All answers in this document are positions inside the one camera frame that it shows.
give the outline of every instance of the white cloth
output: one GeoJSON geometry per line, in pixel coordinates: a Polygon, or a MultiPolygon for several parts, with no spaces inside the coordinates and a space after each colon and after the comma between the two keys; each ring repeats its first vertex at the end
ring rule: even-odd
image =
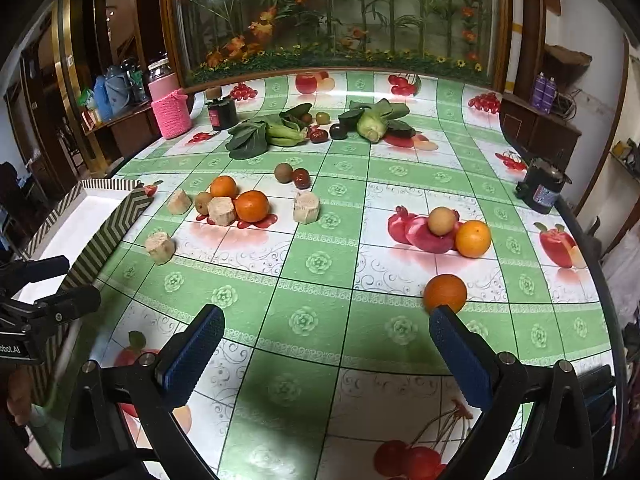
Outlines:
{"type": "Polygon", "coordinates": [[[620,327],[634,321],[640,301],[640,222],[606,256],[602,272],[616,307],[620,327]]]}

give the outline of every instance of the red label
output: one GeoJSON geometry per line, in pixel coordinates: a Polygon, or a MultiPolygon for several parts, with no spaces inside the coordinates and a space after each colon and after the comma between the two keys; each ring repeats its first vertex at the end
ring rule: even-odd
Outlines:
{"type": "Polygon", "coordinates": [[[217,110],[209,110],[209,120],[211,121],[211,126],[220,126],[220,117],[217,110]]]}

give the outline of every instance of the orange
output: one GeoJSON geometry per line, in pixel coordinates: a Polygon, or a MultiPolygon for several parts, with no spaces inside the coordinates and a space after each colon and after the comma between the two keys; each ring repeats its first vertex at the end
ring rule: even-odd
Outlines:
{"type": "Polygon", "coordinates": [[[236,214],[245,222],[259,222],[269,213],[269,200],[261,191],[245,191],[235,201],[236,214]]]}
{"type": "Polygon", "coordinates": [[[466,302],[466,285],[453,274],[440,274],[431,278],[422,294],[422,304],[427,312],[437,306],[449,305],[453,312],[458,312],[466,302]]]}
{"type": "Polygon", "coordinates": [[[491,245],[491,231],[484,222],[468,220],[456,234],[456,250],[467,258],[479,258],[491,245]]]}
{"type": "Polygon", "coordinates": [[[228,175],[220,175],[213,179],[210,191],[211,196],[228,196],[235,198],[238,194],[236,181],[228,175]]]}

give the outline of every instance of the purple bottle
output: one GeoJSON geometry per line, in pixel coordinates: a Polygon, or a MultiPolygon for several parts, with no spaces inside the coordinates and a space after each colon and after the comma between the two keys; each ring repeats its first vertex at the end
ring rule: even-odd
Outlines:
{"type": "Polygon", "coordinates": [[[546,82],[545,94],[542,97],[542,111],[548,114],[556,98],[556,80],[551,78],[546,82]]]}
{"type": "Polygon", "coordinates": [[[533,92],[531,93],[531,106],[540,110],[542,108],[542,98],[545,94],[546,88],[546,77],[540,72],[538,76],[536,76],[536,80],[533,83],[533,92]]]}

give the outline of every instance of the kiwi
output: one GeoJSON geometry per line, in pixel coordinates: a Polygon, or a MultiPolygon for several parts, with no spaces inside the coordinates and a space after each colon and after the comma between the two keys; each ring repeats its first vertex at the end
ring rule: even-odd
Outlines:
{"type": "Polygon", "coordinates": [[[206,191],[202,191],[196,195],[195,200],[193,201],[196,207],[196,211],[201,215],[208,215],[209,210],[207,209],[207,205],[213,199],[211,193],[207,193],[206,191]]]}

